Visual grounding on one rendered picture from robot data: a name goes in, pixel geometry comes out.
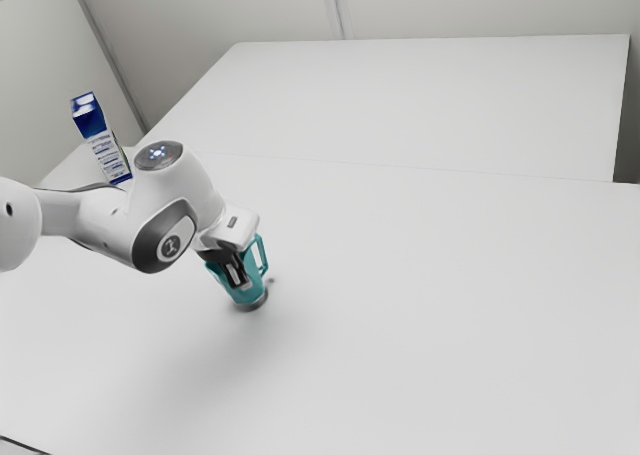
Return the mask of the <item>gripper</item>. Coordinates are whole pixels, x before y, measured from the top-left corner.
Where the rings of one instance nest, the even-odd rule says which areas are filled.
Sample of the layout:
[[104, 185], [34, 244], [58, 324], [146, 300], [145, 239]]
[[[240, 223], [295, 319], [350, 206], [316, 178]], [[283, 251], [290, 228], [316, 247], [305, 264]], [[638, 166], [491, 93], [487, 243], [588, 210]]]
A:
[[231, 290], [247, 289], [251, 286], [251, 280], [246, 272], [240, 251], [230, 242], [220, 241], [214, 248], [200, 251], [200, 258], [206, 263], [215, 263], [221, 266], [226, 284]]

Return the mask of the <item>blue and white carton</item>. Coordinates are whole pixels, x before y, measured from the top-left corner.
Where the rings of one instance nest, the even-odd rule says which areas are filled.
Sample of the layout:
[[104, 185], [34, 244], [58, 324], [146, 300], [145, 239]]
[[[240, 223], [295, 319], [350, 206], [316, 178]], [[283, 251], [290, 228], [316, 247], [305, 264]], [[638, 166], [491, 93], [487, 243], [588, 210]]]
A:
[[70, 100], [72, 119], [91, 149], [107, 182], [118, 185], [133, 178], [124, 151], [93, 92]]

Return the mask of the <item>teal faceted mug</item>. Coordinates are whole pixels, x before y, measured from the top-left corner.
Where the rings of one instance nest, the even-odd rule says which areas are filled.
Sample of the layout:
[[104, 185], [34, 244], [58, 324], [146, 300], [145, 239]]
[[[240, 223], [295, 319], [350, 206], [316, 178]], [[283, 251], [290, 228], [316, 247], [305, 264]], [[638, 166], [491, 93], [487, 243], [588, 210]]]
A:
[[204, 261], [205, 267], [231, 297], [238, 310], [252, 311], [259, 308], [268, 297], [263, 277], [268, 271], [269, 264], [262, 237], [255, 234], [247, 248], [240, 251], [240, 256], [251, 280], [251, 286], [247, 289], [231, 290], [226, 284], [226, 278], [220, 265]]

